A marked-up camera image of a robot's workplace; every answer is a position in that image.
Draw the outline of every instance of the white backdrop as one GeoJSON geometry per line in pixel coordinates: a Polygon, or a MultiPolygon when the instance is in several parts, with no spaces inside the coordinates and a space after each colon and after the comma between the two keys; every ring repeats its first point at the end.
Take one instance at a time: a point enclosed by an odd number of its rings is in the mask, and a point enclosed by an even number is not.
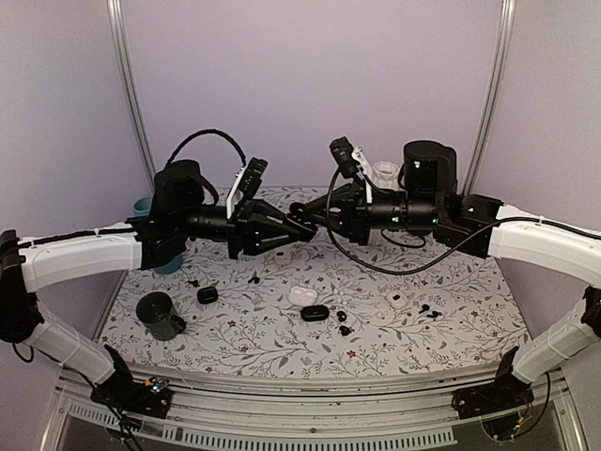
{"type": "MultiPolygon", "coordinates": [[[[465,174],[482,114],[500,1],[129,0],[133,75],[158,168],[188,134],[219,128],[269,161],[266,185],[325,185],[330,141],[374,163],[403,145],[454,147],[465,174]]],[[[217,137],[184,152],[228,186],[217,137]]]]}

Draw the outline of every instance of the teal cup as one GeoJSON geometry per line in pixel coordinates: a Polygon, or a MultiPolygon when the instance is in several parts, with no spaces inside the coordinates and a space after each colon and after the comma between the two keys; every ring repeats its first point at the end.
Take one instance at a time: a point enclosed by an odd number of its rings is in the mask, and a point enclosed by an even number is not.
{"type": "MultiPolygon", "coordinates": [[[[135,204],[133,204],[133,215],[136,218],[141,218],[148,216],[150,214],[150,206],[152,205],[152,197],[142,197],[138,199],[135,204]]],[[[154,272],[156,274],[171,274],[172,272],[177,271],[181,268],[181,265],[184,262],[184,258],[179,254],[169,263],[164,266],[160,266],[159,268],[155,268],[154,272]]]]}

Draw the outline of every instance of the purple wall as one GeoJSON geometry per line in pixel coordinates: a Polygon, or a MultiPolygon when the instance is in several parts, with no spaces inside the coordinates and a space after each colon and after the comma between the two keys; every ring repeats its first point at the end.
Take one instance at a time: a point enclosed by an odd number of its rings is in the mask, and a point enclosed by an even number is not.
{"type": "MultiPolygon", "coordinates": [[[[126,217],[148,187],[105,2],[2,2],[0,41],[0,230],[43,236],[126,217]]],[[[115,278],[39,297],[90,334],[115,278]]],[[[0,449],[38,449],[57,366],[41,355],[28,366],[6,344],[0,365],[0,449]]]]}
{"type": "MultiPolygon", "coordinates": [[[[476,193],[601,230],[601,4],[517,2],[499,109],[476,193]]],[[[526,264],[503,273],[534,334],[574,305],[584,285],[526,264]]],[[[565,365],[590,449],[601,449],[601,348],[565,365]]]]}
{"type": "MultiPolygon", "coordinates": [[[[415,139],[459,152],[482,114],[501,2],[123,2],[136,87],[158,167],[188,134],[231,133],[267,159],[266,185],[327,185],[331,140],[372,163],[415,139]]],[[[216,186],[239,161],[219,138],[184,152],[216,186]]]]}

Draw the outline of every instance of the floral tablecloth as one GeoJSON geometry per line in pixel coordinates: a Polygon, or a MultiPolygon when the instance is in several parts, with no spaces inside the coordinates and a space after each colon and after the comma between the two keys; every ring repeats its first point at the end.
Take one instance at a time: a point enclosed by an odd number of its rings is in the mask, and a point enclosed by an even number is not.
{"type": "MultiPolygon", "coordinates": [[[[325,192],[317,188],[265,188],[264,198],[286,210],[325,192]]],[[[402,240],[403,235],[394,235],[402,240]]],[[[379,266],[422,265],[446,248],[428,238],[423,249],[386,243],[360,247],[341,242],[379,266]]],[[[525,324],[494,259],[458,253],[426,272],[393,277],[347,260],[321,230],[309,243],[291,245],[292,261],[277,265],[274,252],[227,259],[226,245],[190,242],[183,267],[170,275],[133,271],[123,284],[101,342],[129,361],[181,370],[262,378],[357,378],[432,372],[482,363],[528,339],[525,324]],[[259,277],[256,284],[250,282],[259,277]],[[219,301],[201,305],[196,291],[214,286],[219,301]],[[294,286],[311,288],[330,317],[305,322],[287,301],[294,286]],[[398,289],[408,305],[385,300],[398,289]],[[135,317],[151,291],[173,299],[186,331],[168,342],[152,338],[135,317]],[[429,312],[420,313],[422,305],[429,312]],[[342,336],[337,311],[347,314],[351,334],[342,336]],[[436,318],[427,314],[439,312],[436,318]]]]}

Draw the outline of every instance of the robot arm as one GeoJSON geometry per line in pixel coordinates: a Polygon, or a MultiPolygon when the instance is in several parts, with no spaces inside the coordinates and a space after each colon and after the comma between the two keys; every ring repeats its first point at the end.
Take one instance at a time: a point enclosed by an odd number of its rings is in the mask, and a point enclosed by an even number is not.
{"type": "MultiPolygon", "coordinates": [[[[328,226],[349,241],[367,244],[372,229],[403,229],[416,236],[433,233],[436,241],[465,254],[525,261],[590,285],[562,319],[502,357],[494,382],[455,393],[454,407],[461,418],[531,402],[532,382],[599,341],[601,232],[549,221],[498,199],[457,194],[455,151],[439,143],[408,143],[400,175],[406,190],[370,196],[368,183],[357,176],[361,172],[364,179],[369,177],[362,170],[366,165],[353,158],[354,147],[340,138],[330,149],[340,173],[353,181],[331,193],[328,226]]],[[[293,204],[291,214],[325,226],[326,199],[293,204]]]]}
{"type": "Polygon", "coordinates": [[[38,303],[36,293],[86,275],[159,267],[184,252],[187,239],[227,242],[230,258],[309,241],[316,233],[314,225],[291,221],[264,200],[254,199],[266,166],[263,160],[251,159],[238,174],[227,206],[216,205],[217,193],[200,175],[198,163],[181,160],[156,175],[147,217],[41,239],[19,240],[14,230],[2,233],[0,340],[24,343],[80,372],[98,388],[93,400],[164,418],[172,394],[163,381],[133,381],[115,350],[80,335],[38,303]],[[205,190],[213,197],[212,205],[204,203],[205,190]]]}

